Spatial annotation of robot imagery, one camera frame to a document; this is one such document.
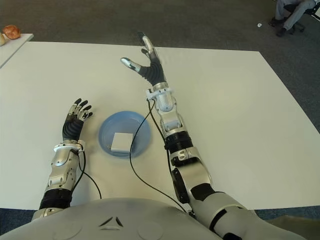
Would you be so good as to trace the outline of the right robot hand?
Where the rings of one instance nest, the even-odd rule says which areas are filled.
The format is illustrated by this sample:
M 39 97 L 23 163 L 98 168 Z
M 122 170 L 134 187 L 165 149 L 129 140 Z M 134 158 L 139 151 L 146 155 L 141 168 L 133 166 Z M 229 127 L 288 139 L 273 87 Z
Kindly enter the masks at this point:
M 145 80 L 147 80 L 152 86 L 159 83 L 165 83 L 164 70 L 159 59 L 158 53 L 154 48 L 151 40 L 143 32 L 137 33 L 140 41 L 144 44 L 144 48 L 141 52 L 149 59 L 149 66 L 142 66 L 136 62 L 133 62 L 127 57 L 120 59 L 121 63 L 132 71 L 138 73 Z

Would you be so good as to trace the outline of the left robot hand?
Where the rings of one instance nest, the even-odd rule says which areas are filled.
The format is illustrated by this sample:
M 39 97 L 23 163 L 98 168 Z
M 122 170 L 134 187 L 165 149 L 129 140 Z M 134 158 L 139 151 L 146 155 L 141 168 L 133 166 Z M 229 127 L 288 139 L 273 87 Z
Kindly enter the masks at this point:
M 80 139 L 85 121 L 93 115 L 91 108 L 88 100 L 81 98 L 78 98 L 71 105 L 62 127 L 63 141 L 78 141 Z

